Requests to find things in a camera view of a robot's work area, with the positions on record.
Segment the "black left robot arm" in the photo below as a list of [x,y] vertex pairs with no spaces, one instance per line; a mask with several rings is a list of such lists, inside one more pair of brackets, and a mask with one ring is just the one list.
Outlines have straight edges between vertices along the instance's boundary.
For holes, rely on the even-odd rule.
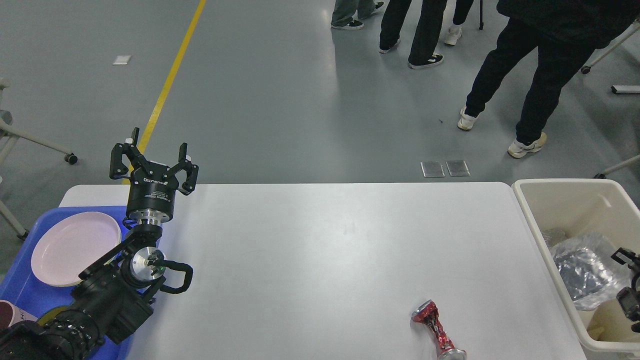
[[158,249],[162,225],[173,219],[176,192],[191,194],[199,167],[179,148],[174,166],[149,161],[138,149],[139,128],[114,145],[109,177],[130,182],[124,240],[78,274],[73,302],[39,320],[22,320],[1,331],[3,360],[84,360],[105,344],[118,345],[153,314],[158,292],[186,292],[194,276],[189,264],[169,260]]

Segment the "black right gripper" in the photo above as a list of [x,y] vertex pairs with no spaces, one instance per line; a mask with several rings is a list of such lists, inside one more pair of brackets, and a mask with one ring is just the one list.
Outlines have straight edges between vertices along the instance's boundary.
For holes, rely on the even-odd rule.
[[640,257],[631,249],[620,247],[611,258],[618,264],[631,267],[631,287],[624,287],[615,296],[624,316],[632,321],[631,330],[640,333],[640,295],[635,289],[640,280]]

